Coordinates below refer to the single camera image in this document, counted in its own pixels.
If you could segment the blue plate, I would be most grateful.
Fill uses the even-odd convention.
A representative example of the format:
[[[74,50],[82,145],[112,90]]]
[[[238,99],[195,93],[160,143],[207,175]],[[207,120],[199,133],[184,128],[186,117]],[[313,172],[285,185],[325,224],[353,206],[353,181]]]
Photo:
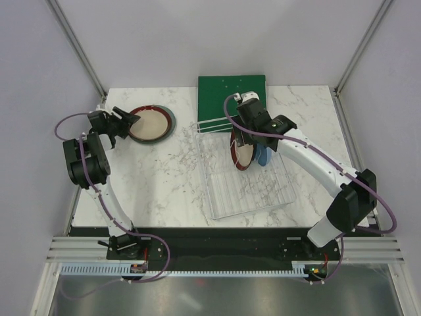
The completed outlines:
[[[256,145],[255,161],[261,167],[267,166],[271,158],[272,158],[272,150],[269,147],[264,147],[261,144]]]

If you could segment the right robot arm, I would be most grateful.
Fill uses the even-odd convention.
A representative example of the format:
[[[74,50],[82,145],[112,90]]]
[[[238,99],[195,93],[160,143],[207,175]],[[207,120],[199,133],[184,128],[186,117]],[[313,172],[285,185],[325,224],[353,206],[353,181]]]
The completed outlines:
[[[230,117],[234,128],[245,134],[248,143],[269,147],[297,163],[333,197],[326,214],[307,233],[301,251],[316,259],[325,245],[353,231],[377,206],[376,176],[342,164],[314,145],[297,125],[284,115],[272,118],[255,92],[235,93],[237,116]]]

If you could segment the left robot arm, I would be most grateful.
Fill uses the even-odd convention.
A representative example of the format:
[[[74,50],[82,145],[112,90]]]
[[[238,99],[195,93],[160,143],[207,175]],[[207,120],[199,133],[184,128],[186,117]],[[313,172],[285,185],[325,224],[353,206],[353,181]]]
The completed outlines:
[[[109,241],[99,242],[108,248],[107,259],[139,259],[145,246],[111,186],[106,151],[115,148],[117,137],[126,138],[140,117],[118,107],[111,112],[100,109],[79,115],[86,116],[91,124],[87,134],[66,139],[58,134],[59,125],[54,129],[55,136],[62,141],[68,175],[73,184],[91,196],[107,224]]]

